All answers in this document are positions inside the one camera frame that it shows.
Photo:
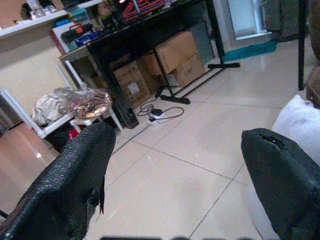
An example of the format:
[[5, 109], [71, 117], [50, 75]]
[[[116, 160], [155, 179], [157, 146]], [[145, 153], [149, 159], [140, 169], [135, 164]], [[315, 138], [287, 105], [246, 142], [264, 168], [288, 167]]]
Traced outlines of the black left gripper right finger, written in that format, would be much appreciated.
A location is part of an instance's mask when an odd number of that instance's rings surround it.
[[281, 240], [320, 238], [320, 167], [293, 140], [244, 130], [241, 151], [259, 202]]

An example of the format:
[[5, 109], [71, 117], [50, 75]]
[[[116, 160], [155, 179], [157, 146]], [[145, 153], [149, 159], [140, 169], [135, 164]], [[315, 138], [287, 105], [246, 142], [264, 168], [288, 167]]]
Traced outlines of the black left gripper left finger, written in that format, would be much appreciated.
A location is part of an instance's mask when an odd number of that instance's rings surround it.
[[105, 175], [116, 131], [99, 122], [70, 140], [0, 226], [3, 240], [81, 240], [104, 210]]

